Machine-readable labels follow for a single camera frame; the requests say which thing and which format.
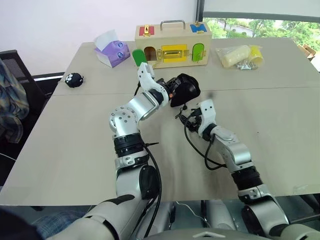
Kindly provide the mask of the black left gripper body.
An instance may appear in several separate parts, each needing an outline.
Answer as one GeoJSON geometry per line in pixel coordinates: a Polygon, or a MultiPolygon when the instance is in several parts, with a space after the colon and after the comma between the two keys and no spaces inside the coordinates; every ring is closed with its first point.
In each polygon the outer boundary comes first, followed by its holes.
{"type": "Polygon", "coordinates": [[[163,78],[160,78],[156,81],[156,83],[164,87],[168,94],[168,99],[171,100],[176,95],[176,89],[181,84],[181,81],[178,79],[178,77],[173,77],[167,82],[165,82],[163,78]]]}

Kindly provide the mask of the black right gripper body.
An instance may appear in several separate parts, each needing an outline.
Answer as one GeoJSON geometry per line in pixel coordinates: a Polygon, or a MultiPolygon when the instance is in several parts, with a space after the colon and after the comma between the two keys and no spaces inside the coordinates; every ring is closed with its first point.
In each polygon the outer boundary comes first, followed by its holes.
{"type": "Polygon", "coordinates": [[[194,111],[188,117],[187,128],[193,133],[198,133],[199,127],[202,123],[202,113],[200,111],[194,111]]]}

